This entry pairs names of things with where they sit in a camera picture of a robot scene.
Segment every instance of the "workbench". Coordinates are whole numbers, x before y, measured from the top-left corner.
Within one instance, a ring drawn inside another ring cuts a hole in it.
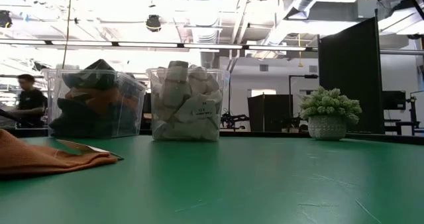
[[[27,143],[61,148],[51,138]],[[0,182],[1,224],[424,223],[424,146],[307,138],[73,140],[116,164]]]

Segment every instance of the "transparent container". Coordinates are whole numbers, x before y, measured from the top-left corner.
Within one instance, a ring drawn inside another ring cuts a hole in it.
[[[228,71],[176,66],[149,69],[148,75],[153,139],[218,140]]]
[[[138,135],[146,87],[112,70],[47,70],[48,134],[109,139]]]

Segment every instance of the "orange cloth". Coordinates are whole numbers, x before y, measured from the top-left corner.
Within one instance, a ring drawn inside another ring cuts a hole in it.
[[[89,88],[72,88],[65,95],[65,99],[79,100],[78,97],[84,97],[86,95],[89,97],[85,97],[85,104],[99,115],[106,114],[107,108],[111,103],[122,103],[134,110],[137,109],[138,101],[133,97],[123,97],[116,88],[105,91]]]
[[[28,145],[0,129],[1,179],[73,172],[116,161],[108,152],[75,155],[47,146]]]

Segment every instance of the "paper sticker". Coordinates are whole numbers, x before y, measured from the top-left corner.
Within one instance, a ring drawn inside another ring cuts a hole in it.
[[[216,113],[216,107],[214,101],[201,101],[195,109],[193,109],[193,116],[196,118],[212,117]]]

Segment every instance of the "white pot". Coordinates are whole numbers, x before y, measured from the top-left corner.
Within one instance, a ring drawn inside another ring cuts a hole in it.
[[[317,140],[340,140],[346,136],[346,121],[339,116],[313,116],[309,118],[308,131]]]

